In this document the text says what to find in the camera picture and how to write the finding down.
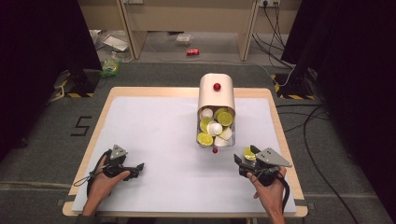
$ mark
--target human hand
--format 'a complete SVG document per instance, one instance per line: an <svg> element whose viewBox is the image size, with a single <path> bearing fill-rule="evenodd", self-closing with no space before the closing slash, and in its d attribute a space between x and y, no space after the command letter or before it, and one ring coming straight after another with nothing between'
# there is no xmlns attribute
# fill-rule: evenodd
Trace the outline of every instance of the human hand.
<svg viewBox="0 0 396 224"><path fill-rule="evenodd" d="M279 172L281 175L285 176L286 168L283 166L279 166ZM272 185L265 187L252 173L247 173L247 178L256 188L256 193L254 194L253 198L260 199L262 206L268 213L269 217L272 219L273 223L285 223L285 218L283 218L282 212L282 199L284 189L283 184L278 179L275 179Z"/></svg>
<svg viewBox="0 0 396 224"><path fill-rule="evenodd" d="M98 167L103 167L105 161L106 156L102 158ZM90 195L88 195L88 200L82 210L82 215L87 217L94 216L96 209L102 200L104 200L110 194L111 190L113 190L122 179L128 177L129 174L129 171L124 171L113 178L109 178L103 174L102 169L97 170L95 179L90 189Z"/></svg>

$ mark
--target gray carpet floor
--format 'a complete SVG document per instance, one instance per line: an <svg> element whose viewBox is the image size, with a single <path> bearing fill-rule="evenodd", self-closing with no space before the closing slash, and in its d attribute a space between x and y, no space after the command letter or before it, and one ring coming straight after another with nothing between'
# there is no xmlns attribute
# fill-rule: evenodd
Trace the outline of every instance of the gray carpet floor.
<svg viewBox="0 0 396 224"><path fill-rule="evenodd" d="M268 73L282 72L267 67ZM0 223L74 223L62 213L67 195L89 144L106 97L117 86L198 87L207 73L224 73L235 87L267 88L272 91L290 147L303 193L309 206L305 218L288 223L353 223L329 185L320 176L304 143L302 125L319 99L286 100L276 97L271 78L258 65L203 63L123 63L115 77L101 78L92 98L63 98L48 105L26 136L27 147L12 149L0 164ZM392 223L359 165L331 121L326 107L306 125L306 141L316 166L337 190L359 223ZM89 126L84 136L75 125ZM105 218L126 223L126 218ZM269 223L259 219L259 223ZM158 223L229 223L226 219L159 219Z"/></svg>

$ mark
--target black curtain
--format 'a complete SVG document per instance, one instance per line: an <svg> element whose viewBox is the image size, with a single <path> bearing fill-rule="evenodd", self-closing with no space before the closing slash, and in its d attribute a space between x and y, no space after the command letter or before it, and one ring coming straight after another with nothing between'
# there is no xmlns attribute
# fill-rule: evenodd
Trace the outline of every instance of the black curtain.
<svg viewBox="0 0 396 224"><path fill-rule="evenodd" d="M305 63L317 70L340 136L396 222L396 180L392 175L396 168L396 2L339 3L303 0L282 59L307 59ZM339 4L336 16L320 23L318 18L329 4ZM323 38L307 41L319 34L318 28L326 31L319 35ZM303 57L303 52L309 52L310 57ZM343 171L338 172L343 178Z"/></svg>
<svg viewBox="0 0 396 224"><path fill-rule="evenodd" d="M2 1L0 159L25 137L62 71L101 69L77 0Z"/></svg>

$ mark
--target red can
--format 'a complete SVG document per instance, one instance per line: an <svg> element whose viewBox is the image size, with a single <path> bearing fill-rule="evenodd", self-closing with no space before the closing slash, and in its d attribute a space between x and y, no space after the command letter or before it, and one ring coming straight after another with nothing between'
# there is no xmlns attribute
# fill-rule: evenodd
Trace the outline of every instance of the red can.
<svg viewBox="0 0 396 224"><path fill-rule="evenodd" d="M199 49L187 49L187 56L199 55Z"/></svg>

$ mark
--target hazard tape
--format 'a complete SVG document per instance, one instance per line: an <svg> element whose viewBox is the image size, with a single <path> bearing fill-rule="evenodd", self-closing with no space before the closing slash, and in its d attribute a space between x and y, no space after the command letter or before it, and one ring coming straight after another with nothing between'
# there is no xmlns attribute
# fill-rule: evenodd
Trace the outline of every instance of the hazard tape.
<svg viewBox="0 0 396 224"><path fill-rule="evenodd" d="M274 88L275 88L275 92L277 97L279 98L283 98L283 99L292 99L292 100L314 100L314 96L312 94L285 94L285 90L288 89L287 86L283 87L283 86L279 86L279 84L277 84L277 82L275 81L276 79L276 75L271 75L271 78L274 81Z"/></svg>
<svg viewBox="0 0 396 224"><path fill-rule="evenodd" d="M67 85L69 78L70 78L70 74L68 74L67 77L62 82L62 84L61 84L62 87L65 87ZM58 97L60 95L61 95L61 92L59 91L58 93L56 93L55 96ZM64 96L72 97L72 98L93 97L93 92L65 92Z"/></svg>

